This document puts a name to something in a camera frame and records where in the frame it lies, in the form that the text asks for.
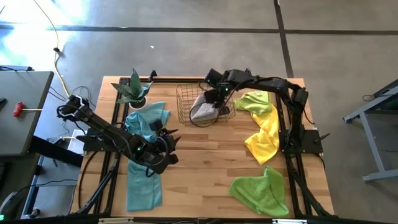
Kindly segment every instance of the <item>yellow towel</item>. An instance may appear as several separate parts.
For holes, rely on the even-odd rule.
[[[252,118],[260,126],[260,132],[245,140],[245,145],[260,164],[274,156],[279,148],[279,121],[274,105],[270,113],[255,115]]]

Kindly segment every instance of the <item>metal wire basket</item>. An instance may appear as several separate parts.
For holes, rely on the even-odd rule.
[[[177,107],[178,107],[178,120],[184,125],[192,125],[190,121],[190,110],[195,102],[196,98],[203,94],[205,90],[210,90],[211,86],[206,83],[192,83],[186,85],[177,85]],[[229,113],[221,114],[218,119],[206,119],[201,121],[194,121],[197,126],[208,126],[215,122],[224,122],[235,116],[235,106],[233,99],[231,98],[226,106],[229,109]]]

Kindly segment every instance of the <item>green towel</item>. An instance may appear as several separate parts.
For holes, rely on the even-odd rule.
[[[245,93],[239,100],[235,101],[238,110],[248,110],[255,115],[271,112],[269,94],[266,91],[254,91]]]
[[[284,178],[271,167],[264,168],[262,177],[235,178],[229,193],[259,215],[284,217],[289,214],[285,205]]]

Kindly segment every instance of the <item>concrete floor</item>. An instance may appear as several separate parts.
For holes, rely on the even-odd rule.
[[[273,0],[38,1],[55,24],[116,27],[278,28]],[[280,0],[286,29],[398,30],[394,0]],[[34,3],[7,2],[0,22],[29,23],[0,30],[0,64],[53,70],[55,34]],[[58,68],[73,88],[90,86],[96,101],[105,75],[206,75],[210,68],[246,67],[262,76],[287,77],[279,34],[60,31]],[[304,78],[323,141],[335,213],[345,218],[396,222],[398,178],[365,184],[375,172],[365,133],[342,117],[398,77],[397,35],[287,35],[294,77]],[[52,86],[60,93],[58,78]],[[55,117],[62,103],[49,95],[35,134],[64,133]],[[69,129],[74,124],[67,124]],[[397,165],[396,154],[391,165]]]

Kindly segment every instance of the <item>wooden table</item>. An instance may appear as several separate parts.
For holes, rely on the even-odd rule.
[[[118,83],[119,79],[120,77],[104,77],[99,93],[96,113],[108,122],[111,122],[116,98],[116,90],[111,86],[111,83]],[[302,78],[291,78],[289,81],[304,86]],[[236,111],[235,117],[228,122],[217,123],[208,128],[184,126],[178,121],[177,112],[175,87],[180,84],[154,83],[147,96],[150,103],[167,102],[166,109],[170,110],[171,113],[166,128],[179,129],[178,132],[174,133],[174,136],[181,136],[175,151],[179,162],[174,166],[168,166],[162,174],[163,205],[151,211],[126,211],[128,159],[122,156],[111,216],[269,218],[266,215],[256,214],[230,196],[228,189],[235,177],[260,176],[263,174],[264,166],[271,166],[284,176],[285,202],[290,210],[287,218],[293,218],[294,211],[284,155],[278,152],[263,166],[260,166],[244,145],[245,139],[259,131],[259,126],[253,121],[249,112]],[[245,91],[235,93],[233,98],[240,97]],[[308,117],[312,119],[308,104],[305,110]],[[118,116],[119,120],[121,120],[121,113],[122,110],[120,110]],[[303,119],[303,123],[307,129],[313,128],[313,125],[306,119]],[[82,168],[86,164],[88,156],[89,154],[85,156]],[[104,152],[99,152],[88,164],[81,186],[82,204],[89,199],[98,186],[103,158]],[[302,154],[302,158],[308,188],[325,210],[333,213],[328,183],[320,158],[309,154]],[[77,189],[78,187],[75,191],[71,212],[78,208]],[[298,186],[297,189],[300,208],[304,211],[302,194]],[[104,195],[107,194],[108,188],[104,191]],[[106,198],[103,197],[101,211],[106,203]]]

